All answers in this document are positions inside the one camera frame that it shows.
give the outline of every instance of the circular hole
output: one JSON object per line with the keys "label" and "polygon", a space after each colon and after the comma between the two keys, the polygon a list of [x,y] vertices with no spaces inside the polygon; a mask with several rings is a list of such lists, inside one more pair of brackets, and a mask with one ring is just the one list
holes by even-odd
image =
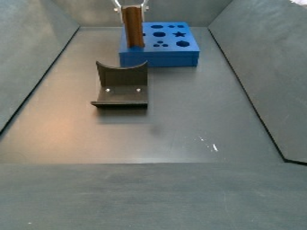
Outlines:
{"label": "circular hole", "polygon": [[178,45],[179,47],[188,47],[188,46],[190,46],[190,42],[187,42],[187,41],[184,41],[184,40],[180,40],[180,41],[176,42],[176,45]]}
{"label": "circular hole", "polygon": [[164,37],[167,34],[164,32],[153,32],[155,37]]}
{"label": "circular hole", "polygon": [[160,28],[163,28],[163,25],[152,25],[151,28],[160,29]]}

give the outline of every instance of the blue foam block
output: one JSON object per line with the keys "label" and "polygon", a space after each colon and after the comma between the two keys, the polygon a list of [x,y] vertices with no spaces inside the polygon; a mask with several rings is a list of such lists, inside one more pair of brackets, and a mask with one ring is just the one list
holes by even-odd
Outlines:
{"label": "blue foam block", "polygon": [[145,47],[127,47],[123,28],[120,42],[121,67],[145,61],[151,67],[196,66],[199,47],[186,22],[143,22]]}

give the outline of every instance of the dark gray floor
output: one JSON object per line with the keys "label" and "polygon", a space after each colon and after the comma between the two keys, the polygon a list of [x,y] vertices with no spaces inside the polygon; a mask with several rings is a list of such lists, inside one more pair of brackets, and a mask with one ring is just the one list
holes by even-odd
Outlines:
{"label": "dark gray floor", "polygon": [[148,70],[148,110],[97,110],[96,60],[119,65],[120,28],[83,28],[0,140],[0,163],[282,162],[207,28],[198,67]]}
{"label": "dark gray floor", "polygon": [[304,230],[294,164],[1,165],[0,229]]}
{"label": "dark gray floor", "polygon": [[[0,229],[304,230],[306,167],[282,163],[206,28],[198,68],[149,69],[148,112],[89,105],[119,31],[77,33],[1,136],[23,164],[0,164]],[[200,164],[87,164],[144,162]]]}

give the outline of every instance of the hole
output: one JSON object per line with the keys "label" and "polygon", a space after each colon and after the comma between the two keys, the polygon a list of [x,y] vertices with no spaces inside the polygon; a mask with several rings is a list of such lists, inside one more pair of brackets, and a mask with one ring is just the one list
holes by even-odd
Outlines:
{"label": "hole", "polygon": [[155,37],[164,37],[167,34],[164,32],[153,32]]}
{"label": "hole", "polygon": [[163,28],[163,25],[152,25],[151,28],[160,29],[160,28]]}
{"label": "hole", "polygon": [[180,40],[180,41],[176,42],[176,45],[178,45],[179,47],[188,47],[188,46],[190,46],[190,42],[187,42],[187,41],[184,41],[184,40]]}
{"label": "hole", "polygon": [[174,33],[175,37],[184,37],[186,33],[184,32],[175,32]]}

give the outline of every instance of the star-shaped hole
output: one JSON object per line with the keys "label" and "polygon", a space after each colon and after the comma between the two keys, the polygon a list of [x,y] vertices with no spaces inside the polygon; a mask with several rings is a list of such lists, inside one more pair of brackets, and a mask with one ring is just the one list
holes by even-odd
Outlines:
{"label": "star-shaped hole", "polygon": [[175,34],[175,37],[184,37],[184,35],[186,35],[186,33],[184,32],[175,32],[174,33]]}

